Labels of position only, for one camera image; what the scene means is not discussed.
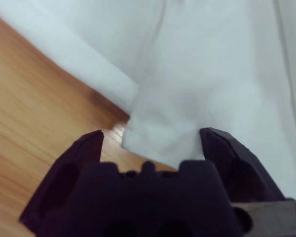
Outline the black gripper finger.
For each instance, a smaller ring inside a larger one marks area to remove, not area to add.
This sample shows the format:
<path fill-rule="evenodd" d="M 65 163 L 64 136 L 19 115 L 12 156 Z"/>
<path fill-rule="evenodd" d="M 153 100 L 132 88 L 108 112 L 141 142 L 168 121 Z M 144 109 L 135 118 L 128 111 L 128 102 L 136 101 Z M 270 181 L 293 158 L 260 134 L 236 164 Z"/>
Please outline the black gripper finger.
<path fill-rule="evenodd" d="M 199 134 L 204 157 L 215 165 L 231 202 L 285 200 L 259 159 L 236 138 L 210 127 Z"/>
<path fill-rule="evenodd" d="M 56 159 L 19 217 L 27 229 L 37 233 L 44 217 L 65 203 L 82 167 L 100 161 L 103 140 L 100 130 L 84 134 Z"/>

